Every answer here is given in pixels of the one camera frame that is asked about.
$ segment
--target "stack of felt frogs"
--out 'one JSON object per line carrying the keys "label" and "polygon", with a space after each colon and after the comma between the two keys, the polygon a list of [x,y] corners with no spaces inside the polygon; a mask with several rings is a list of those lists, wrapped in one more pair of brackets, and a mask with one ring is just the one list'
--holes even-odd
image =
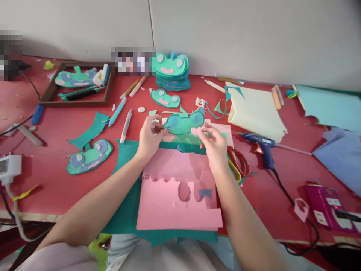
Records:
{"label": "stack of felt frogs", "polygon": [[156,84],[170,91],[181,91],[191,87],[188,79],[189,62],[186,55],[177,55],[172,52],[166,56],[157,53],[154,61],[156,67]]}

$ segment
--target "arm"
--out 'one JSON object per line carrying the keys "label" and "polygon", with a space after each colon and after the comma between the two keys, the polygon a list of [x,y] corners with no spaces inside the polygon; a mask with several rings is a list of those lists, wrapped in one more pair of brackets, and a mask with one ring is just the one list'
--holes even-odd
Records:
{"label": "arm", "polygon": [[134,185],[168,130],[152,122],[160,115],[147,117],[140,132],[134,158],[80,199],[52,228],[36,251],[66,242],[71,246],[89,245],[112,218]]}
{"label": "arm", "polygon": [[[198,129],[214,175],[234,253],[242,270],[286,270],[278,247],[234,179],[227,162],[227,141],[209,124]],[[203,132],[211,133],[210,137]]]}

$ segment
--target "scissors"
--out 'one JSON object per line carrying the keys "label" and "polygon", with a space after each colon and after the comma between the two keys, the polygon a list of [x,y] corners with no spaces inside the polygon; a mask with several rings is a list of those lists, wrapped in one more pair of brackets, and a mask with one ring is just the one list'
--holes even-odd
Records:
{"label": "scissors", "polygon": [[[227,146],[227,153],[230,157],[230,159],[228,159],[228,165],[233,170],[235,174],[235,178],[239,183],[242,180],[242,178],[250,175],[251,169],[249,167],[249,163],[247,159],[244,157],[244,155],[239,150],[233,148],[232,146]],[[246,172],[243,172],[241,168],[238,166],[236,158],[238,158],[240,163],[243,164],[243,168],[246,170]]]}

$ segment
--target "white felt eye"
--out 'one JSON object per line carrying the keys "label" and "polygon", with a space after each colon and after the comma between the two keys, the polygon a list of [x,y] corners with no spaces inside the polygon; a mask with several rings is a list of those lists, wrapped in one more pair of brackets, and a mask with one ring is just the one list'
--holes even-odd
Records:
{"label": "white felt eye", "polygon": [[177,67],[182,66],[182,64],[183,64],[183,61],[181,59],[177,60]]}
{"label": "white felt eye", "polygon": [[162,54],[159,54],[159,55],[157,56],[157,61],[158,61],[159,63],[162,62],[163,59],[164,59],[164,56],[163,56]]}

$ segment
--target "blue glue gun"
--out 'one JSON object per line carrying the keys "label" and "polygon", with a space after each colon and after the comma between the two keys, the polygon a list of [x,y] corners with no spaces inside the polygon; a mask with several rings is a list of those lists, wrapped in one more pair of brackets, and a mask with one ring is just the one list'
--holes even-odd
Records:
{"label": "blue glue gun", "polygon": [[239,133],[246,141],[255,143],[257,145],[256,152],[263,154],[263,168],[275,169],[273,158],[271,155],[271,148],[276,146],[276,142],[272,139],[267,139],[263,136],[253,133]]}

